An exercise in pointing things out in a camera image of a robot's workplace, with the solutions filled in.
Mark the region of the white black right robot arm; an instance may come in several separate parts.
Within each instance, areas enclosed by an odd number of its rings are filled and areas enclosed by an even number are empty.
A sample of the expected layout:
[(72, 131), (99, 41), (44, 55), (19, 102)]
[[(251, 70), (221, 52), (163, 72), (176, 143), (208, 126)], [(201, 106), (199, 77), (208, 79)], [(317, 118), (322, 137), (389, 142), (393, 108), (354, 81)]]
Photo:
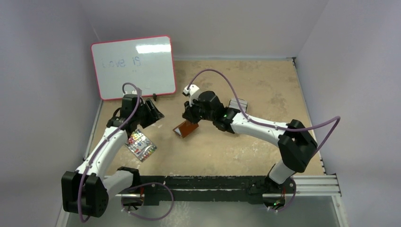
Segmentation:
[(185, 88), (183, 95), (189, 100), (184, 103), (182, 117), (189, 122), (211, 121), (220, 131), (252, 136), (279, 148), (281, 160), (272, 167), (265, 180), (270, 192), (278, 192), (289, 177), (304, 172), (317, 151), (317, 142), (298, 120), (282, 123), (257, 119), (254, 123), (240, 110), (225, 107), (213, 91)]

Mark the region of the brown leather card holder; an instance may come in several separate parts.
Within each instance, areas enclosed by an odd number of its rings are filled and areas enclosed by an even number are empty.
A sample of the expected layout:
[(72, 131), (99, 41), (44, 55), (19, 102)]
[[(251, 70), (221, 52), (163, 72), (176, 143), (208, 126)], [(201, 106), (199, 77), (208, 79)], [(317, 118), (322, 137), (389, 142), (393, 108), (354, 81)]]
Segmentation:
[(178, 135), (180, 138), (185, 138), (189, 134), (191, 134), (194, 130), (196, 130), (199, 127), (198, 123), (191, 123), (190, 121), (186, 120), (176, 126), (173, 129), (173, 132)]

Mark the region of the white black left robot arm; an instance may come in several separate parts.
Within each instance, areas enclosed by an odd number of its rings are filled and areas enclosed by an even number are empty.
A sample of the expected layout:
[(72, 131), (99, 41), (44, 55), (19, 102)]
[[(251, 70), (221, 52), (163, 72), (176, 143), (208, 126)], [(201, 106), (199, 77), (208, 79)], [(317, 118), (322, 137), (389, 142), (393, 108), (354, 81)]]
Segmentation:
[(112, 176), (105, 174), (138, 126), (146, 128), (163, 117), (152, 100), (136, 94), (124, 95), (121, 107), (108, 120), (95, 149), (75, 171), (67, 171), (62, 176), (64, 211), (98, 218), (104, 214), (109, 200), (121, 191), (138, 192), (141, 187), (138, 169), (122, 166)]

